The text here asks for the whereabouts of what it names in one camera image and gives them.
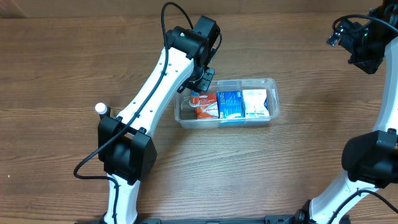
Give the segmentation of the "clear plastic container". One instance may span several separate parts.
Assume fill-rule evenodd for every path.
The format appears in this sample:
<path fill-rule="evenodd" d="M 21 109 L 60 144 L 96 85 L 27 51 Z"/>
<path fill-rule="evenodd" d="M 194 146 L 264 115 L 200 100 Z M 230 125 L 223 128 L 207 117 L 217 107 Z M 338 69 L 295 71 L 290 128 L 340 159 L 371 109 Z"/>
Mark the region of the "clear plastic container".
<path fill-rule="evenodd" d="M 199 94 L 197 107 L 191 91 L 174 100 L 175 120 L 187 129 L 265 126 L 279 115 L 276 82 L 271 78 L 217 80 Z"/>

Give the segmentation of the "red medicine box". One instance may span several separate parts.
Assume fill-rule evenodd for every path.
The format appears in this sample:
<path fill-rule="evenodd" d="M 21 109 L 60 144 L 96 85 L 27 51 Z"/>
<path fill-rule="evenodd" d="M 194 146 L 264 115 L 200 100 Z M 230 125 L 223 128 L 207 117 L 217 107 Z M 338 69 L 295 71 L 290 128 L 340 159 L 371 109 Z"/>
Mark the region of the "red medicine box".
<path fill-rule="evenodd" d="M 199 95 L 199 106 L 195 109 L 197 119 L 219 118 L 216 93 Z"/>

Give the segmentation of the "orange vitamin tube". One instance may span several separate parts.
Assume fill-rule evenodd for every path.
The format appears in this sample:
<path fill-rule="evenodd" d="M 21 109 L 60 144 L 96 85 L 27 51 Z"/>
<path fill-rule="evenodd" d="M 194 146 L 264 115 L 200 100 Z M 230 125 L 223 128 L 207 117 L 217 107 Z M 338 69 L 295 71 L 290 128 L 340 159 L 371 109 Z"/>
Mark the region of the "orange vitamin tube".
<path fill-rule="evenodd" d="M 190 101 L 189 101 L 189 104 L 190 104 L 191 107 L 196 108 L 196 107 L 198 107 L 200 105 L 199 96 L 200 96 L 200 94 L 198 92 L 195 92 L 193 90 L 191 91 Z"/>

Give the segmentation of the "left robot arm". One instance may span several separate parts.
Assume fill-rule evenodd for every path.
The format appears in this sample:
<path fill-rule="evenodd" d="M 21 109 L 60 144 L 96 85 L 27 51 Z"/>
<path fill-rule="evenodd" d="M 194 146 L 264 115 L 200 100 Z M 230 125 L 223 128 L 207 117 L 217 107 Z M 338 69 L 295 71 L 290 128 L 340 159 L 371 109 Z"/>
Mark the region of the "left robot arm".
<path fill-rule="evenodd" d="M 140 183 L 157 157 L 154 131 L 174 94 L 185 89 L 207 91 L 215 71 L 208 66 L 221 41 L 221 29 L 213 19 L 201 16 L 192 29 L 175 27 L 166 33 L 167 45 L 135 98 L 112 117 L 110 108 L 96 105 L 98 158 L 109 178 L 108 211 L 102 223 L 134 223 Z"/>

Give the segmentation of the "blue medicine box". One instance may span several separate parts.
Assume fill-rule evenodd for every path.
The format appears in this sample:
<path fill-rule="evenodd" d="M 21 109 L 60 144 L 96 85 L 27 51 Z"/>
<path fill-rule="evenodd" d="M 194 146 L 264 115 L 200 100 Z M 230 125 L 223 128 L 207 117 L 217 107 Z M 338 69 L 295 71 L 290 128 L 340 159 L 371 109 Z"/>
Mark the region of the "blue medicine box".
<path fill-rule="evenodd" d="M 242 91 L 219 91 L 216 94 L 220 119 L 244 117 Z"/>

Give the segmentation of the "dark syrup bottle white cap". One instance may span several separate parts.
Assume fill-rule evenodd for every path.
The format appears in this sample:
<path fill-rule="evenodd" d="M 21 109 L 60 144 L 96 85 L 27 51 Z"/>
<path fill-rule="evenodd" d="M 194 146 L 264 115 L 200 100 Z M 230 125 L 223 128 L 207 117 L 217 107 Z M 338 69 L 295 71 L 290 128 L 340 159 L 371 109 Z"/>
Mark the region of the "dark syrup bottle white cap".
<path fill-rule="evenodd" d="M 111 116 L 111 108 L 102 102 L 95 105 L 95 111 L 99 114 L 100 119 L 105 116 Z"/>

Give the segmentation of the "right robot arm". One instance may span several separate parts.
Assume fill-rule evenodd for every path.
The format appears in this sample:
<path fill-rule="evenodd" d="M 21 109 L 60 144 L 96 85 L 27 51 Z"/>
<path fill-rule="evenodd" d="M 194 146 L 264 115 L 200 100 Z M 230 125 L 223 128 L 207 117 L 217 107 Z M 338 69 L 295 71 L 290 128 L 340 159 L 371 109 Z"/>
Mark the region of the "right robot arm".
<path fill-rule="evenodd" d="M 368 195 L 397 211 L 377 193 L 397 183 L 397 0 L 383 0 L 366 15 L 339 17 L 332 29 L 328 44 L 347 50 L 350 64 L 367 74 L 386 64 L 381 109 L 372 132 L 346 143 L 341 174 L 285 223 L 350 223 L 347 212 Z"/>

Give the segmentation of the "white medicine box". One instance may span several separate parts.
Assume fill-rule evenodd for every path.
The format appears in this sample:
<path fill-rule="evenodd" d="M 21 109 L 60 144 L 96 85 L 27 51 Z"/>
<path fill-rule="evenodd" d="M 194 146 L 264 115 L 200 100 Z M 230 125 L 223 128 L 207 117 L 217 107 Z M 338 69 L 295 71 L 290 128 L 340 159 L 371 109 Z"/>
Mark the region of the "white medicine box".
<path fill-rule="evenodd" d="M 243 90 L 244 114 L 246 118 L 270 116 L 266 89 Z"/>

